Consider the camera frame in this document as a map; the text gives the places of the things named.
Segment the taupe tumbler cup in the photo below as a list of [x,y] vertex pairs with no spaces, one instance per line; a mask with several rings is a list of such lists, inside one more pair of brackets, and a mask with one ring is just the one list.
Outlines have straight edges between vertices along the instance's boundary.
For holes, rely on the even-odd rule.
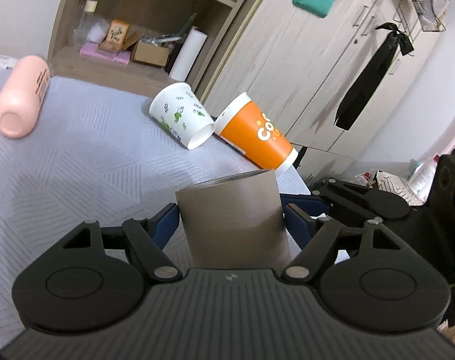
[[195,267],[280,271],[291,261],[274,172],[218,178],[175,196]]

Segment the orange paper cup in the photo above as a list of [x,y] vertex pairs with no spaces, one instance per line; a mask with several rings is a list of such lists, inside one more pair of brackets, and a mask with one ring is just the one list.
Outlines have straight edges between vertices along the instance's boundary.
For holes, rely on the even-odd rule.
[[293,165],[298,152],[251,97],[238,95],[217,117],[215,133],[262,169],[277,176]]

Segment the white floral paper cup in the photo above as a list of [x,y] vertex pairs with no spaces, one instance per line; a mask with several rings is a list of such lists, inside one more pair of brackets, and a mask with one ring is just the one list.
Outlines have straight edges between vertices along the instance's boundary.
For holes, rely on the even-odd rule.
[[185,82],[163,88],[151,102],[153,119],[188,150],[206,142],[214,133],[214,120]]

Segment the pink cup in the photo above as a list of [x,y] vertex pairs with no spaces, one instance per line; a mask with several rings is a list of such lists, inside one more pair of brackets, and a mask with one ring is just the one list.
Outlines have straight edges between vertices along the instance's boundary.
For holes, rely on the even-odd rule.
[[21,58],[0,91],[0,132],[19,139],[34,129],[48,90],[51,72],[38,55]]

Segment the white small cup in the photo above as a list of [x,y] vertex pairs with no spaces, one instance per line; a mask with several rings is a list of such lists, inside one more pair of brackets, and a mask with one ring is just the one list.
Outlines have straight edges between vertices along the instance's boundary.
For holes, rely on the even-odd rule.
[[105,40],[110,23],[105,19],[96,21],[88,31],[87,41],[100,44]]

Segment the white patterned table cloth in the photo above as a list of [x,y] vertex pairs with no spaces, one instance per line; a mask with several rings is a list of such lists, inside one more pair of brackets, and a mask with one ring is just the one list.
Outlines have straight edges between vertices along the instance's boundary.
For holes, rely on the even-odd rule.
[[33,132],[0,133],[0,349],[23,330],[17,275],[78,224],[150,218],[179,189],[253,170],[216,137],[185,149],[148,116],[149,103],[55,76]]

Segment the wooden wardrobe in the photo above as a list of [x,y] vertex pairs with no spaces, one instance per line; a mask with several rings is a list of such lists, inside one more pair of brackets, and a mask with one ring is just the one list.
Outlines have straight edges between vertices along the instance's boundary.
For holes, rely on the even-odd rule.
[[[407,33],[414,52],[394,58],[353,127],[340,129],[336,111],[386,38],[387,22]],[[249,94],[300,151],[298,173],[311,185],[360,158],[437,40],[421,30],[410,0],[336,0],[323,18],[292,0],[257,0],[205,89],[205,105],[217,116]]]

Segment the small cardboard box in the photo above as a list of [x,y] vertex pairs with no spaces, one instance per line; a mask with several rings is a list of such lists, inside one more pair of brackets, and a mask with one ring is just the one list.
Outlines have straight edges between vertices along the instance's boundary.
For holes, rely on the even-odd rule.
[[144,34],[135,32],[128,35],[122,45],[122,51],[130,51],[130,60],[154,67],[164,68],[169,58],[170,50],[153,41]]

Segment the pink flat box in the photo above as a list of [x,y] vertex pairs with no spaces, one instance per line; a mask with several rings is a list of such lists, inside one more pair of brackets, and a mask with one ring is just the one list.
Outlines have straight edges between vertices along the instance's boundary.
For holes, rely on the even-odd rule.
[[84,44],[80,48],[79,54],[94,59],[102,59],[114,63],[121,63],[123,65],[127,65],[130,62],[131,56],[129,50],[122,51],[119,53],[110,52],[100,49],[98,44],[92,42],[87,42],[86,44]]

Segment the white paper towel roll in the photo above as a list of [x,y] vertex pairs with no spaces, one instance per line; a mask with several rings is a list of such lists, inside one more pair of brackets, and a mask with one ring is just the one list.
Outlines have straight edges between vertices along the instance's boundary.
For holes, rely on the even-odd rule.
[[175,63],[169,73],[169,77],[177,81],[185,81],[197,56],[207,39],[208,35],[193,28],[178,53]]

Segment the orange floral box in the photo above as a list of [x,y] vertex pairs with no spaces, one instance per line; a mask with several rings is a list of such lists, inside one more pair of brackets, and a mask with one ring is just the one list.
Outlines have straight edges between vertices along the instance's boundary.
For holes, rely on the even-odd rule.
[[99,44],[100,49],[109,52],[120,52],[129,28],[130,24],[125,21],[119,19],[112,20],[105,40]]

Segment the wooden shelf unit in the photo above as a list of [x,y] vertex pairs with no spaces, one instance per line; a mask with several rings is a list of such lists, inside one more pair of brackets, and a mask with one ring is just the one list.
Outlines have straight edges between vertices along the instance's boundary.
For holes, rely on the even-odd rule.
[[[161,67],[130,62],[127,65],[82,56],[73,43],[73,30],[86,0],[61,0],[53,26],[48,61],[54,74],[84,80],[145,96],[154,96],[171,84]],[[260,0],[96,0],[96,15],[122,20],[130,30],[173,34],[189,20],[208,35],[187,82],[202,97],[217,67],[226,58],[241,25]]]

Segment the clear bottle beige cap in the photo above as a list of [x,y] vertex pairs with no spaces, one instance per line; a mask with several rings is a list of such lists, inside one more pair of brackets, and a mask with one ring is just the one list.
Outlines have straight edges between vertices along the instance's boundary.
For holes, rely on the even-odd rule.
[[84,3],[79,22],[73,31],[73,43],[75,45],[82,45],[87,40],[88,32],[95,18],[97,3],[96,0],[87,0]]

